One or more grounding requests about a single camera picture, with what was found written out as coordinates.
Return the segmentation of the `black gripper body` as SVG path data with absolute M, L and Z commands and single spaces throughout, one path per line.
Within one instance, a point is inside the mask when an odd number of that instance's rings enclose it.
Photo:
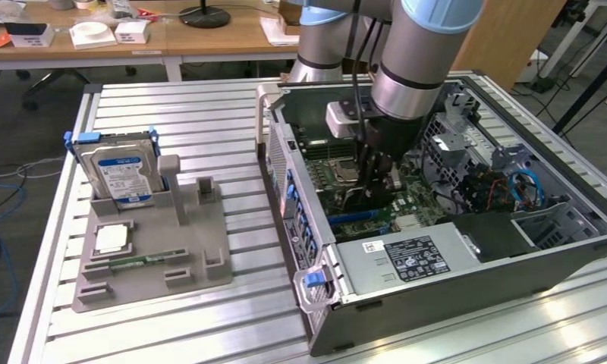
M 409 120 L 377 116 L 359 124 L 356 146 L 357 161 L 363 163 L 372 155 L 381 155 L 399 162 L 419 143 L 426 118 Z

